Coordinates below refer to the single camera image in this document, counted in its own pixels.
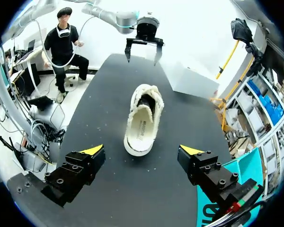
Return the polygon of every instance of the shoe insole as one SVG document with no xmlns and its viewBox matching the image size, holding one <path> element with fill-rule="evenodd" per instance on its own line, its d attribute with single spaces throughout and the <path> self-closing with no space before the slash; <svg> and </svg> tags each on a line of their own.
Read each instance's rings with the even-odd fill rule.
<svg viewBox="0 0 284 227">
<path fill-rule="evenodd" d="M 133 116 L 131 129 L 127 137 L 129 145 L 136 151 L 146 151 L 153 143 L 154 124 L 151 122 L 146 108 L 138 110 Z"/>
</svg>

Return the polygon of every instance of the white wall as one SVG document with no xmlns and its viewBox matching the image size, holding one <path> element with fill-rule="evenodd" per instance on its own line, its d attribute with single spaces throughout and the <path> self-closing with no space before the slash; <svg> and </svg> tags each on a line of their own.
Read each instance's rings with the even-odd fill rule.
<svg viewBox="0 0 284 227">
<path fill-rule="evenodd" d="M 57 10 L 38 19 L 41 28 L 48 31 L 57 24 L 57 12 L 66 6 L 73 9 L 69 23 L 81 30 L 83 23 L 90 17 L 81 13 L 84 3 L 72 3 L 61 0 Z M 163 57 L 173 62 L 179 58 L 193 59 L 200 62 L 206 77 L 214 79 L 227 60 L 235 45 L 231 34 L 231 21 L 245 16 L 230 0 L 178 0 L 166 2 L 163 0 L 102 0 L 100 6 L 111 11 L 137 9 L 152 11 L 160 19 L 157 37 L 164 40 Z M 256 23 L 248 21 L 252 33 L 255 35 Z M 16 38 L 19 48 L 23 47 L 23 39 L 29 34 L 37 32 L 35 23 L 25 28 Z M 81 39 L 85 45 L 78 50 L 78 54 L 89 59 L 90 67 L 99 68 L 112 53 L 124 53 L 126 37 L 135 36 L 135 32 L 122 35 L 111 25 L 98 18 L 91 19 L 85 26 Z M 154 46 L 133 45 L 132 55 L 153 59 L 156 52 Z M 245 46 L 240 43 L 227 68 L 218 83 L 222 85 L 218 94 L 222 94 L 227 85 L 239 70 L 247 53 Z"/>
</svg>

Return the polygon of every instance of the red component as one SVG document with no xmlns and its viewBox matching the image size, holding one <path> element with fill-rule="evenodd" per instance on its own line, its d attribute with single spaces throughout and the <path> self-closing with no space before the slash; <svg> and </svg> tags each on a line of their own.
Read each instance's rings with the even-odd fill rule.
<svg viewBox="0 0 284 227">
<path fill-rule="evenodd" d="M 239 202 L 234 202 L 232 204 L 232 206 L 226 211 L 226 214 L 233 211 L 233 212 L 237 212 L 238 210 L 240 210 L 241 205 L 239 204 Z"/>
</svg>

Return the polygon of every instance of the vr headset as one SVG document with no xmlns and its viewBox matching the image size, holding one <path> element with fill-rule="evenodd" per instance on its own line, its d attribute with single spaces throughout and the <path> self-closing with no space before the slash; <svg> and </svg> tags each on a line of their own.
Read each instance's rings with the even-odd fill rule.
<svg viewBox="0 0 284 227">
<path fill-rule="evenodd" d="M 56 27 L 56 29 L 57 29 L 57 33 L 58 33 L 59 38 L 68 37 L 71 34 L 71 26 L 69 26 L 69 28 L 63 29 L 61 31 L 58 29 L 58 26 Z"/>
</svg>

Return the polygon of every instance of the white sneaker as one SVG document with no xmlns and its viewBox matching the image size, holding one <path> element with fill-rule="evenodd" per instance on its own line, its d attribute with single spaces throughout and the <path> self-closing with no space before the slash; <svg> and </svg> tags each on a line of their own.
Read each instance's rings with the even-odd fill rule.
<svg viewBox="0 0 284 227">
<path fill-rule="evenodd" d="M 90 79 L 88 77 L 86 77 L 86 80 L 82 80 L 80 77 L 78 77 L 78 82 L 79 83 L 89 83 Z"/>
<path fill-rule="evenodd" d="M 62 103 L 65 97 L 66 97 L 66 92 L 62 93 L 61 91 L 59 91 L 57 96 L 57 103 Z"/>
<path fill-rule="evenodd" d="M 141 84 L 131 99 L 124 147 L 133 156 L 148 154 L 156 139 L 164 102 L 156 86 Z"/>
</svg>

